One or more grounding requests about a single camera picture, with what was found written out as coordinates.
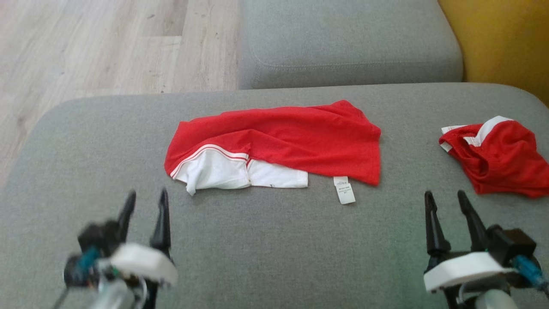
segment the red fabric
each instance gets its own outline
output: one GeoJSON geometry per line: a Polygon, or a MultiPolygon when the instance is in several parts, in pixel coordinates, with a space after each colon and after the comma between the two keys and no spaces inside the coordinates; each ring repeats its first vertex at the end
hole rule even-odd
{"type": "Polygon", "coordinates": [[[380,135],[348,101],[226,112],[180,122],[164,167],[169,175],[198,148],[214,144],[251,159],[378,185],[380,135]]]}
{"type": "Polygon", "coordinates": [[[479,147],[469,145],[463,138],[475,137],[481,127],[473,124],[453,129],[439,140],[452,146],[449,154],[461,162],[475,191],[549,195],[549,164],[536,150],[534,133],[508,120],[496,124],[479,147]]]}

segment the yellow wall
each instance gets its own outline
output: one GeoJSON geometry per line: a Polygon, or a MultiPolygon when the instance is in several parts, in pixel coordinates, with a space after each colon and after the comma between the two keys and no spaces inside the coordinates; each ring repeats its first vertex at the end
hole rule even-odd
{"type": "Polygon", "coordinates": [[[439,0],[460,43],[464,81],[535,94],[549,107],[548,0],[439,0]]]}

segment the white tag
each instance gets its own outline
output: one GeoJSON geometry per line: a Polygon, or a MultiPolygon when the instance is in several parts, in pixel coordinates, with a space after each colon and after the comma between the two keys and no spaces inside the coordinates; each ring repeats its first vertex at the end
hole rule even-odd
{"type": "Polygon", "coordinates": [[[356,202],[355,195],[352,193],[351,184],[341,184],[335,186],[335,188],[338,190],[339,201],[342,205],[356,202]]]}
{"type": "Polygon", "coordinates": [[[334,186],[344,185],[348,183],[349,183],[349,177],[347,176],[334,177],[334,186]]]}
{"type": "Polygon", "coordinates": [[[442,149],[446,150],[446,152],[452,150],[452,145],[448,144],[447,142],[442,142],[442,144],[440,144],[440,147],[442,147],[442,149]]]}

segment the gray couch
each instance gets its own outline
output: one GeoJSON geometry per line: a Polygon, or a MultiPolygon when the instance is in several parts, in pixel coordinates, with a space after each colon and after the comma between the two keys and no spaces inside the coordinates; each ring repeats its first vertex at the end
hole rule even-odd
{"type": "MultiPolygon", "coordinates": [[[[432,190],[446,237],[469,248],[456,192],[467,191],[486,225],[520,227],[549,269],[549,200],[478,196],[438,145],[440,128],[516,119],[541,136],[549,157],[549,111],[512,87],[440,83],[97,97],[64,103],[37,124],[0,195],[0,307],[48,308],[76,235],[117,214],[137,191],[128,240],[146,244],[160,190],[171,202],[172,256],[180,283],[158,308],[444,308],[424,290],[423,193],[432,190]],[[311,106],[346,99],[382,130],[378,187],[351,181],[357,202],[342,206],[331,178],[307,189],[199,191],[163,169],[181,120],[224,111],[311,106]]],[[[86,308],[91,293],[64,308],[86,308]]],[[[513,291],[521,308],[546,308],[532,290],[513,291]]]]}
{"type": "Polygon", "coordinates": [[[436,0],[243,0],[240,89],[462,80],[436,0]]]}

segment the white trim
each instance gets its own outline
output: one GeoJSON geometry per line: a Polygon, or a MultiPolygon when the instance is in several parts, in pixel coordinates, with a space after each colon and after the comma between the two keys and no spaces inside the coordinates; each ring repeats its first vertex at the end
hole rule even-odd
{"type": "Polygon", "coordinates": [[[243,153],[243,152],[230,152],[230,151],[227,151],[227,150],[221,148],[218,145],[205,144],[204,146],[198,148],[195,152],[190,154],[183,161],[181,161],[177,165],[177,167],[170,173],[170,177],[175,179],[177,173],[179,172],[179,169],[181,168],[181,166],[183,166],[183,164],[185,164],[185,163],[187,163],[187,162],[189,162],[193,159],[196,159],[198,156],[200,156],[206,150],[213,150],[213,151],[219,152],[220,154],[225,155],[227,157],[227,159],[229,159],[231,161],[242,160],[242,159],[245,160],[245,161],[248,161],[248,154],[246,154],[246,153],[243,153]]]}
{"type": "Polygon", "coordinates": [[[450,131],[453,130],[453,129],[462,128],[462,127],[464,127],[464,126],[466,126],[466,125],[464,125],[464,124],[461,125],[461,124],[460,124],[460,125],[445,126],[444,128],[441,128],[442,134],[446,134],[446,133],[450,132],[450,131]]]}
{"type": "MultiPolygon", "coordinates": [[[[501,122],[505,121],[513,121],[513,119],[505,118],[502,116],[496,116],[492,119],[486,121],[481,127],[480,130],[477,132],[477,135],[475,137],[472,136],[464,136],[463,139],[467,142],[467,144],[474,146],[474,147],[480,147],[482,145],[482,142],[486,139],[488,134],[492,132],[492,129],[501,122]]],[[[453,129],[464,127],[465,125],[451,125],[451,126],[445,126],[444,128],[441,128],[442,134],[446,134],[450,132],[453,129]]],[[[446,152],[449,152],[452,150],[452,145],[448,144],[447,142],[443,142],[440,144],[440,147],[444,149],[446,152]]]]}
{"type": "Polygon", "coordinates": [[[486,139],[486,137],[488,136],[488,134],[490,132],[492,132],[492,129],[499,123],[501,122],[506,122],[506,121],[513,121],[513,119],[509,119],[509,118],[505,118],[505,117],[501,117],[501,116],[496,116],[496,117],[493,117],[492,119],[486,121],[481,127],[480,127],[480,130],[478,131],[477,135],[475,137],[471,137],[471,136],[466,136],[464,137],[463,139],[467,142],[467,144],[469,145],[472,145],[472,146],[475,146],[475,147],[480,147],[480,145],[482,145],[483,141],[486,139]]]}

